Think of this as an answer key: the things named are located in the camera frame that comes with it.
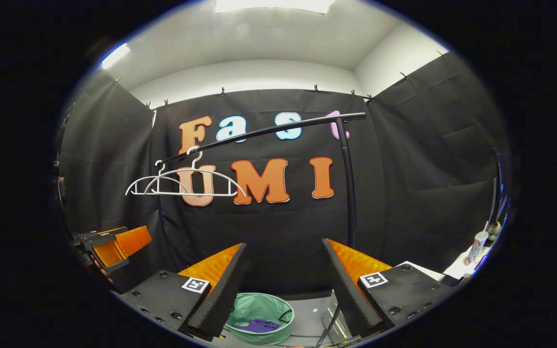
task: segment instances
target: laundry basket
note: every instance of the laundry basket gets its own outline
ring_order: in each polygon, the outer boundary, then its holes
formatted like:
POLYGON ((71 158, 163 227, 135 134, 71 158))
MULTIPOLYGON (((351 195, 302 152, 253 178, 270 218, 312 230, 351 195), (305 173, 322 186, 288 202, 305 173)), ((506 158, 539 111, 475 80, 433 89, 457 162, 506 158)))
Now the laundry basket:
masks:
POLYGON ((248 292, 236 296, 226 326, 241 341, 272 346, 285 341, 292 334, 293 318, 293 308, 287 302, 265 293, 248 292), (253 333, 235 328, 247 326, 254 319, 276 322, 280 327, 269 333, 253 333))

